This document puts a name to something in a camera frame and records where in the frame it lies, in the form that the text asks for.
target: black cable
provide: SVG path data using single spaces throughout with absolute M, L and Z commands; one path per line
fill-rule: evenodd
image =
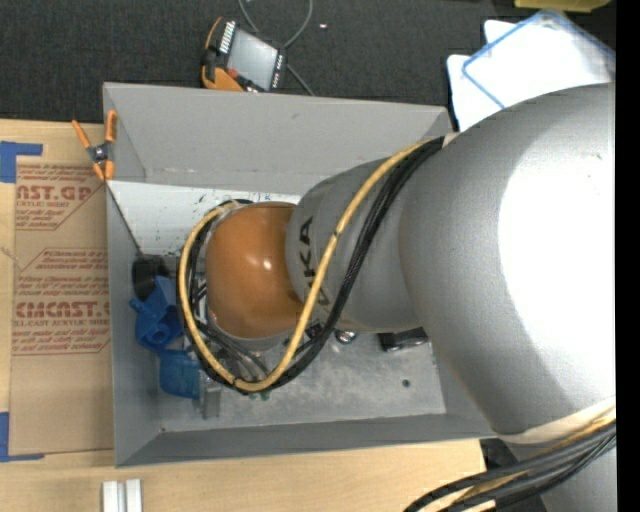
M 557 481 L 558 483 L 556 483 L 555 485 L 558 485 L 559 483 L 564 481 L 564 479 L 558 480 L 562 478 L 562 475 L 564 473 L 555 475 L 556 480 L 554 480 L 554 475 L 552 475 L 550 472 L 554 471 L 557 468 L 566 468 L 566 470 L 569 471 L 571 468 L 578 468 L 578 464 L 580 464 L 581 461 L 585 464 L 590 462 L 591 460 L 593 460 L 594 456 L 599 456 L 601 454 L 602 446 L 608 446 L 611 438 L 615 437 L 615 435 L 616 422 L 614 420 L 610 424 L 605 425 L 604 427 L 584 436 L 583 438 L 573 441 L 567 446 L 557 448 L 552 452 L 537 455 L 535 457 L 532 457 L 531 459 L 527 459 L 525 461 L 512 464 L 507 467 L 495 468 L 479 475 L 472 475 L 439 487 L 415 500 L 405 509 L 404 512 L 418 512 L 430 503 L 442 499 L 454 492 L 461 491 L 478 484 L 490 482 L 498 478 L 515 475 L 520 472 L 527 472 L 528 475 L 519 477 L 517 480 L 504 485 L 503 487 L 501 487 L 501 489 L 510 488 L 512 489 L 511 494 L 515 496 L 517 491 L 514 491 L 513 489 L 520 483 L 520 481 L 529 478 L 528 487 L 530 488 L 533 485 L 531 479 L 537 477 L 540 477 L 547 484 L 551 484 L 552 482 Z M 527 486 L 525 486 L 524 490 L 522 491 L 523 494 L 521 499 L 525 499 L 535 494 L 539 494 L 540 492 L 544 492 L 544 490 L 541 490 L 539 492 L 530 492 L 528 494 L 525 494 L 527 490 L 531 489 L 527 489 Z M 485 501 L 491 499 L 495 499 L 496 496 L 502 497 L 502 495 L 498 493 L 497 489 L 487 491 L 483 494 L 484 500 L 481 501 L 481 503 L 484 503 Z M 462 503 L 465 504 L 466 508 L 474 506 L 472 505 L 472 503 L 478 504 L 477 501 L 482 499 L 479 498 L 479 496 L 482 495 L 478 494 L 477 496 L 469 498 Z
M 244 199 L 235 200 L 235 202 L 240 203 L 240 204 L 250 204 L 251 203 L 251 201 L 244 200 Z M 194 241 L 193 247 L 191 249 L 191 253 L 189 254 L 189 259 L 187 260 L 186 275 L 189 276 L 189 278 L 188 278 L 189 284 L 188 284 L 188 287 L 187 287 L 187 295 L 189 297 L 190 307 L 191 307 L 192 311 L 195 310 L 198 307 L 198 303 L 202 299 L 203 294 L 206 294 L 206 286 L 202 286 L 202 287 L 198 287 L 197 286 L 195 269 L 197 267 L 198 257 L 199 257 L 200 251 L 202 249 L 202 246 L 204 245 L 204 242 L 206 240 L 207 234 L 208 234 L 208 232 L 209 232 L 209 230 L 210 230 L 210 228 L 211 228 L 211 226 L 212 226 L 212 224 L 213 224 L 213 222 L 215 220 L 216 219 L 212 219 L 210 222 L 207 222 L 203 226 L 203 228 L 200 230 L 200 232 L 197 234 L 196 240 Z M 265 375 L 269 373 L 269 371 L 268 371 L 267 367 L 264 365 L 264 363 L 262 363 L 262 361 L 260 361 L 249 350 L 247 350 L 244 347 L 240 346 L 239 344 L 237 344 L 233 340 L 227 339 L 227 338 L 221 336 L 219 333 L 216 333 L 215 331 L 211 330 L 203 322 L 196 321 L 196 325 L 197 325 L 198 329 L 202 332 L 202 334 L 204 334 L 204 338 L 206 339 L 206 341 L 208 341 L 210 344 L 213 343 L 213 344 L 217 345 L 219 348 L 224 349 L 226 351 L 226 353 L 228 353 L 239 364 L 241 364 L 249 372 L 249 374 L 252 375 L 252 377 L 256 378 L 256 376 L 253 373 L 253 371 L 251 370 L 251 368 L 249 368 L 247 366 L 246 361 L 243 360 L 243 357 L 246 358 L 246 359 L 249 359 L 257 368 L 259 368 L 262 372 L 264 372 Z M 187 332 L 187 335 L 188 335 L 190 341 L 192 342 L 192 345 L 195 347 L 196 345 L 195 345 L 195 342 L 194 342 L 194 340 L 193 340 L 193 338 L 191 336 L 191 333 L 189 333 L 188 330 L 186 332 Z M 199 350 L 194 350 L 194 352 L 198 356 L 198 359 L 200 360 L 201 363 L 205 361 Z M 207 371 L 207 374 L 209 375 L 209 377 L 214 379 L 216 382 L 221 382 L 221 383 L 227 385 L 228 387 L 232 387 L 231 385 L 229 385 L 229 383 L 226 380 L 221 378 L 214 371 Z
M 552 468 L 536 476 L 523 476 L 497 489 L 485 491 L 454 503 L 441 512 L 464 512 L 467 509 L 495 500 L 496 506 L 512 505 L 524 499 L 549 491 L 582 471 L 590 462 L 615 446 L 613 437 L 603 440 L 598 446 L 577 461 Z
M 203 238 L 203 233 L 207 233 L 209 231 L 209 228 L 211 227 L 211 224 L 213 223 L 213 221 L 211 222 L 207 222 L 207 224 L 205 224 L 205 226 L 203 226 L 203 229 L 200 231 L 200 233 L 197 234 L 196 236 L 196 240 L 194 242 L 194 246 L 198 246 L 198 250 L 200 247 L 202 247 L 204 240 L 201 241 L 201 238 Z M 194 258 L 193 257 L 194 251 L 191 251 L 191 254 L 189 255 L 189 258 L 187 260 L 187 268 L 186 268 L 186 276 L 191 276 L 191 279 L 194 278 L 195 275 L 195 265 L 194 265 L 194 261 L 197 262 L 197 255 Z M 187 287 L 187 295 L 189 297 L 189 307 L 191 307 L 191 309 L 193 310 L 193 304 L 192 304 L 192 297 L 193 297 L 193 283 L 187 283 L 187 282 L 180 282 L 180 280 L 178 280 L 178 286 L 186 286 Z M 191 342 L 191 347 L 193 348 L 193 352 L 196 354 L 198 360 L 200 361 L 200 366 L 205 370 L 205 373 L 215 382 L 222 384 L 223 386 L 227 387 L 227 388 L 231 388 L 234 389 L 233 386 L 231 384 L 229 384 L 224 378 L 222 378 L 220 375 L 218 375 L 218 373 L 216 373 L 212 368 L 209 367 L 209 363 L 207 362 L 207 360 L 204 358 L 204 356 L 202 355 L 202 352 L 200 352 L 200 350 L 197 348 L 197 345 L 195 343 L 195 340 L 193 338 L 193 335 L 191 334 L 191 331 L 189 329 L 185 329 L 185 334 L 187 335 L 187 338 L 189 339 L 189 341 Z
M 420 165 L 422 165 L 442 147 L 443 141 L 444 138 L 440 137 L 426 142 L 420 148 L 408 155 L 402 162 L 398 163 L 392 171 L 390 171 L 390 176 L 381 187 L 380 192 L 376 196 L 376 199 L 367 214 L 363 229 L 356 241 L 356 246 L 347 267 L 344 280 L 340 286 L 338 294 L 336 295 L 336 299 L 331 311 L 329 312 L 327 320 L 322 326 L 320 332 L 310 341 L 305 343 L 305 345 L 310 347 L 308 352 L 293 364 L 291 368 L 289 368 L 276 382 L 274 382 L 269 389 L 275 389 L 291 382 L 300 375 L 300 373 L 302 373 L 320 353 L 340 319 L 340 315 L 342 314 L 342 310 L 349 298 L 353 284 L 355 283 L 356 277 L 364 263 L 364 257 L 371 246 L 373 237 L 380 227 L 389 206 L 407 180 L 420 167 Z
M 254 32 L 260 32 L 258 30 L 257 25 L 251 19 L 251 16 L 249 16 L 249 13 L 247 12 L 247 9 L 243 4 L 243 0 L 237 0 L 237 2 L 238 2 L 238 6 L 240 7 L 240 11 L 242 11 L 242 15 L 244 16 L 244 19 L 249 24 L 249 26 L 254 30 Z M 300 28 L 296 31 L 296 33 L 292 37 L 290 37 L 289 40 L 284 44 L 285 48 L 288 48 L 293 43 L 295 43 L 298 40 L 298 38 L 302 35 L 302 33 L 307 28 L 309 21 L 311 20 L 312 14 L 313 14 L 313 0 L 309 0 L 309 10 L 307 11 L 307 17 L 305 18 Z M 311 87 L 309 87 L 307 82 L 305 82 L 300 76 L 300 74 L 293 68 L 293 66 L 291 66 L 291 64 L 287 64 L 287 69 L 291 72 L 291 74 L 293 75 L 293 78 L 296 79 L 296 81 L 302 86 L 302 88 L 307 92 L 307 94 L 309 94 L 309 96 L 316 95 L 311 89 Z
M 535 486 L 533 488 L 524 489 L 521 492 L 512 492 L 510 495 L 506 497 L 499 496 L 496 498 L 496 504 L 500 507 L 506 507 L 525 499 L 531 498 L 533 496 L 537 496 L 543 494 L 554 487 L 564 483 L 569 478 L 573 477 L 579 471 L 582 471 L 590 462 L 595 460 L 596 458 L 604 455 L 609 450 L 613 449 L 617 444 L 616 434 L 613 434 L 608 439 L 601 442 L 598 447 L 592 450 L 586 457 L 581 459 L 578 463 L 574 464 L 572 467 L 568 468 L 565 472 L 558 475 L 557 477 L 550 478 L 547 482 L 542 485 Z

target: orange clip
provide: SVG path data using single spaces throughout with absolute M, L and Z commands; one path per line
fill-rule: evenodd
M 80 123 L 75 119 L 71 121 L 71 125 L 76 130 L 76 134 L 80 139 L 82 147 L 84 147 L 84 149 L 87 150 L 87 153 L 89 153 L 89 157 L 93 162 L 93 170 L 102 182 L 113 179 L 113 175 L 115 173 L 115 166 L 109 159 L 108 149 L 116 141 L 118 134 L 117 124 L 118 114 L 115 110 L 110 110 L 107 114 L 107 122 L 105 124 L 105 142 L 100 146 L 92 146 L 86 132 L 82 129 L 82 126 L 80 126 Z

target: blue plastic part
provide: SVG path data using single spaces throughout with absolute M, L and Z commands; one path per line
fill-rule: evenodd
M 16 157 L 18 155 L 40 156 L 42 144 L 22 142 L 0 142 L 0 181 L 16 182 Z
M 160 388 L 165 393 L 198 400 L 200 398 L 200 363 L 184 350 L 160 353 Z
M 36 460 L 44 457 L 41 453 L 9 457 L 9 413 L 0 412 L 0 462 Z
M 143 302 L 132 299 L 129 305 L 138 312 L 136 339 L 156 352 L 161 352 L 182 334 L 176 305 L 176 284 L 164 276 L 154 278 L 155 289 Z

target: black object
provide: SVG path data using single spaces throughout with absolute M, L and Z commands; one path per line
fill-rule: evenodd
M 417 347 L 429 341 L 422 327 L 403 332 L 383 332 L 378 334 L 380 345 L 385 352 L 395 352 L 409 347 Z
M 234 201 L 239 204 L 251 204 L 252 202 L 247 199 L 235 199 Z M 187 294 L 189 296 L 189 307 L 192 310 L 195 310 L 198 307 L 200 300 L 204 297 L 204 295 L 206 295 L 206 285 L 203 285 L 200 288 L 197 287 L 196 267 L 198 263 L 198 255 L 200 254 L 202 246 L 204 245 L 204 242 L 206 240 L 207 234 L 209 233 L 211 225 L 215 222 L 215 220 L 216 219 L 212 219 L 211 221 L 207 222 L 205 226 L 203 226 L 203 228 L 200 230 L 193 244 L 191 254 L 189 255 L 189 260 L 187 262 L 187 272 L 186 272 L 188 276 L 187 277 L 187 281 L 188 281 Z M 203 322 L 196 320 L 196 325 L 198 329 L 201 331 L 203 338 L 206 340 L 206 342 L 208 344 L 213 343 L 216 346 L 218 346 L 221 349 L 222 354 L 225 355 L 224 359 L 228 360 L 232 367 L 237 367 L 237 364 L 241 364 L 249 372 L 249 374 L 253 375 L 254 368 L 251 368 L 250 366 L 247 365 L 247 360 L 248 360 L 251 364 L 254 365 L 255 368 L 262 371 L 265 375 L 269 373 L 268 369 L 262 363 L 262 361 L 260 361 L 249 350 L 235 343 L 233 340 L 223 336 L 221 333 L 214 331 L 207 324 Z M 198 356 L 198 360 L 200 361 L 203 368 L 208 367 L 208 366 L 204 366 L 204 365 L 208 365 L 208 363 L 206 363 L 206 360 L 204 359 L 204 357 L 202 357 L 201 352 L 197 349 L 197 345 L 195 344 L 190 331 L 187 329 L 185 333 L 191 340 L 194 353 Z M 223 379 L 217 373 L 215 373 L 215 371 L 207 372 L 207 374 L 214 381 L 220 384 L 223 384 L 226 387 L 232 387 L 225 379 Z
M 169 275 L 169 268 L 161 256 L 139 256 L 131 268 L 131 280 L 136 297 L 141 301 L 147 300 L 155 290 L 155 277 Z
M 102 123 L 105 81 L 201 87 L 194 65 L 212 17 L 242 16 L 235 0 L 21 5 L 0 2 L 0 19 L 10 20 L 0 36 L 0 113 L 10 119 L 64 122 Z M 259 28 L 274 36 L 293 33 L 306 10 L 304 2 L 245 5 Z M 448 106 L 455 119 L 441 63 L 452 53 L 471 55 L 480 49 L 486 20 L 517 22 L 535 12 L 515 7 L 513 0 L 385 0 L 375 8 L 369 0 L 317 1 L 312 22 L 289 57 L 319 96 Z M 568 16 L 616 49 L 617 0 Z M 96 38 L 105 27 L 108 37 Z M 46 76 L 47 87 L 34 76 Z M 304 94 L 288 76 L 279 92 Z
M 284 81 L 286 51 L 233 18 L 216 20 L 202 58 L 205 77 L 215 83 L 216 68 L 248 91 L 273 92 Z
M 391 203 L 396 198 L 400 190 L 402 190 L 402 187 L 413 175 L 413 173 L 426 160 L 428 160 L 431 156 L 433 156 L 440 150 L 443 142 L 444 137 L 439 137 L 437 139 L 426 142 L 406 158 L 404 158 L 400 163 L 396 165 L 393 170 L 389 172 L 388 178 L 380 188 L 380 191 L 374 199 L 373 205 L 371 206 L 371 209 L 367 214 L 362 230 L 360 231 L 360 234 L 358 236 L 358 240 L 356 241 L 355 249 L 351 256 L 349 266 L 347 267 L 347 271 L 345 272 L 344 280 L 342 282 L 340 290 L 338 291 L 336 300 L 334 301 L 333 307 L 326 322 L 322 325 L 321 328 L 317 328 L 314 326 L 313 329 L 311 329 L 313 338 L 304 343 L 296 351 L 296 355 L 302 354 L 300 358 L 294 364 L 292 364 L 280 376 L 280 378 L 268 388 L 268 390 L 279 388 L 280 386 L 283 386 L 295 379 L 313 362 L 313 360 L 325 346 L 329 335 L 334 331 L 335 325 L 340 319 L 340 315 L 342 314 L 342 310 L 344 309 L 347 299 L 349 298 L 349 294 L 351 293 L 351 289 L 353 288 L 356 277 L 358 276 L 360 268 L 364 263 L 364 258 L 367 254 L 367 251 L 369 250 L 373 238 L 378 231 L 378 228 L 380 227 L 384 216 L 389 210 Z M 193 247 L 191 248 L 191 254 L 189 255 L 187 275 L 189 275 L 191 269 L 195 269 L 195 263 L 197 262 L 200 249 L 204 244 L 204 238 L 214 221 L 215 219 L 212 219 L 211 221 L 207 222 L 202 227 L 200 232 L 196 234 L 196 240 L 193 244 Z M 190 285 L 188 282 L 179 282 L 178 286 L 187 286 L 187 290 L 190 290 L 194 288 L 192 284 Z M 209 375 L 209 377 L 227 387 L 233 387 L 232 384 L 227 383 L 224 379 L 222 379 L 222 377 L 217 374 L 217 372 L 211 367 L 211 365 L 202 355 L 200 350 L 198 350 L 195 344 L 194 352 L 198 356 L 198 359 L 202 364 L 202 368 L 207 373 L 207 375 Z

